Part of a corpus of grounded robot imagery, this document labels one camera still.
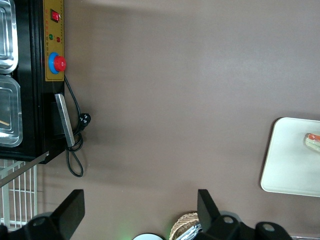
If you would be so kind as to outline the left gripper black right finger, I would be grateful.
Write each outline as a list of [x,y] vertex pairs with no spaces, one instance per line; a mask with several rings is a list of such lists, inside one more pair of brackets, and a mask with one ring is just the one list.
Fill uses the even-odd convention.
[[197,193],[198,240],[249,240],[250,228],[232,215],[222,215],[206,189]]

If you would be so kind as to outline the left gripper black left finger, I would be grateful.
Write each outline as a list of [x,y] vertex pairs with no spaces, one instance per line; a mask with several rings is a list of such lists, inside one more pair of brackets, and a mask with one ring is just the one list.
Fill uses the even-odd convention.
[[25,226],[25,234],[28,240],[69,240],[84,216],[84,191],[75,189],[53,212],[34,217]]

